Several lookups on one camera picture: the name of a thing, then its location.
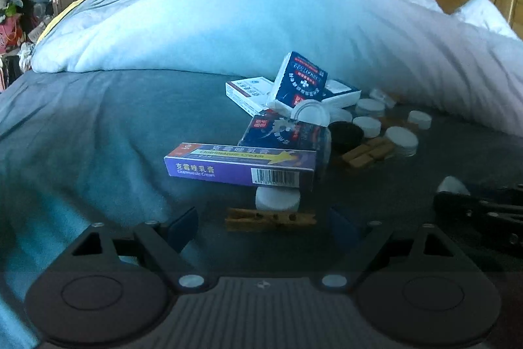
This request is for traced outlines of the white ribbed jar lid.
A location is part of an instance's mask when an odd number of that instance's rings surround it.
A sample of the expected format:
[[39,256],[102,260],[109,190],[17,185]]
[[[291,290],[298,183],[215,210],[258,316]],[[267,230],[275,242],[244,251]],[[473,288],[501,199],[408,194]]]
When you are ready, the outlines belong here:
[[436,189],[437,193],[450,193],[457,195],[469,196],[471,193],[469,189],[457,178],[453,176],[446,176]]

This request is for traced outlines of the purple yellow-arrow cream box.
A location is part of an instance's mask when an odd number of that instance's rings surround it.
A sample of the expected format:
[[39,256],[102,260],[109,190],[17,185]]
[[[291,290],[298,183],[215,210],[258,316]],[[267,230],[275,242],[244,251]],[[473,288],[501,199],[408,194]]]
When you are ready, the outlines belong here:
[[316,152],[182,143],[164,157],[171,177],[241,186],[311,189]]

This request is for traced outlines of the white plastic bottle cap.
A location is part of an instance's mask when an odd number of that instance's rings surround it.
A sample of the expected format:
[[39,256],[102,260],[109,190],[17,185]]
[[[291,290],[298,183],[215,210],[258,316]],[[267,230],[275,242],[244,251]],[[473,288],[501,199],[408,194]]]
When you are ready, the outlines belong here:
[[300,206],[298,189],[258,187],[255,194],[255,207],[261,211],[297,212]]

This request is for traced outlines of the wooden clothespin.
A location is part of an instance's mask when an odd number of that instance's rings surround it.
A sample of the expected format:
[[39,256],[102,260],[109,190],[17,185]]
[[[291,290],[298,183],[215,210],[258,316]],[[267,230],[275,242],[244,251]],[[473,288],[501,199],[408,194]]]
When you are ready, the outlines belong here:
[[225,225],[231,232],[269,232],[314,227],[316,218],[315,214],[230,208]]

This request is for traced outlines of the pair of wooden clothespins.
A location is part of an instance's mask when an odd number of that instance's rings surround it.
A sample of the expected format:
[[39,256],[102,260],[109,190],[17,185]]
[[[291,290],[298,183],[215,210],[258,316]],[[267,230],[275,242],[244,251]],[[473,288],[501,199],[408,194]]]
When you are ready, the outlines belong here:
[[394,144],[388,139],[376,137],[343,154],[341,159],[351,168],[360,169],[390,157],[394,150]]

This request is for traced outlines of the white flat jar lid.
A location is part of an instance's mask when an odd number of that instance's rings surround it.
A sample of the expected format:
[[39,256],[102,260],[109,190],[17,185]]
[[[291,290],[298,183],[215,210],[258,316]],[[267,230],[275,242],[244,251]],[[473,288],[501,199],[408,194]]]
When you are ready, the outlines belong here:
[[396,153],[398,155],[412,157],[417,153],[418,138],[408,129],[403,127],[390,127],[386,129],[385,138],[396,147]]

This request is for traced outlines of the black round cap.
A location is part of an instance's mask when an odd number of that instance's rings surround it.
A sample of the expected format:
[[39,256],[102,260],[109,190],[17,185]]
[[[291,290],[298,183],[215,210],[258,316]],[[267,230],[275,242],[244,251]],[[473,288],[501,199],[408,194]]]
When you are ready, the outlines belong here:
[[346,121],[335,121],[328,126],[331,133],[331,157],[337,158],[354,150],[363,142],[364,132]]

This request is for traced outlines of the white small bottle cap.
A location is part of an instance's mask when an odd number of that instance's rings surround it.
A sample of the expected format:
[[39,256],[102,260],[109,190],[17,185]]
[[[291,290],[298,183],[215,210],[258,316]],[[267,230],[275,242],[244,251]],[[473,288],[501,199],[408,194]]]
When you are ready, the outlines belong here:
[[428,130],[432,125],[432,116],[417,110],[410,111],[408,123],[417,125],[419,129]]

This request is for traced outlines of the white open jar lid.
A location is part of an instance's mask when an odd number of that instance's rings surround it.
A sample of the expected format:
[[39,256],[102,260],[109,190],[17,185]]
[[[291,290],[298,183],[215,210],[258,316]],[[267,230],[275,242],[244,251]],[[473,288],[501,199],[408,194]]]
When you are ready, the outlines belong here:
[[291,111],[293,120],[327,128],[331,121],[331,114],[319,101],[308,99],[296,104]]

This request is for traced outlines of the dark blue foil pouch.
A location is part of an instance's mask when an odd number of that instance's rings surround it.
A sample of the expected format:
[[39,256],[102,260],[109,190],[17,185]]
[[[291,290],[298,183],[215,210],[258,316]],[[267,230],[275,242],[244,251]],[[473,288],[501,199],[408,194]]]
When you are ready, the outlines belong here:
[[265,110],[254,115],[238,146],[315,150],[316,164],[320,168],[327,168],[331,157],[331,132],[326,127]]

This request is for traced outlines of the light blue folded duvet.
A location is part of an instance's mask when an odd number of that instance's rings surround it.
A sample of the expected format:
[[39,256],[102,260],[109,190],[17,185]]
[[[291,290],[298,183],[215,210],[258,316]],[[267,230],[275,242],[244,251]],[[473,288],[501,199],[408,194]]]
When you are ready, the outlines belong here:
[[292,51],[359,89],[522,133],[521,41],[406,0],[79,0],[31,65],[274,78]]

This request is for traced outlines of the dark blue cross medicine box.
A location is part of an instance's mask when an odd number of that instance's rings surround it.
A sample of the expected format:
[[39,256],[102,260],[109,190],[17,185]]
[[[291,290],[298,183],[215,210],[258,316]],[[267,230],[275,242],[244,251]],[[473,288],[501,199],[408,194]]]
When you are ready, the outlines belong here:
[[327,71],[298,52],[289,52],[278,70],[266,105],[275,112],[289,116],[302,100],[321,101],[327,78]]

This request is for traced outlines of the pile of bags and clothes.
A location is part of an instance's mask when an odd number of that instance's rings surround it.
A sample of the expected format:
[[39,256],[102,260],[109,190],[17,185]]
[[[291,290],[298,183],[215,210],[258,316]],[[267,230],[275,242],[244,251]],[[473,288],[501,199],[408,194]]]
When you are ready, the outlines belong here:
[[52,18],[52,0],[1,0],[1,90],[31,68],[35,44]]

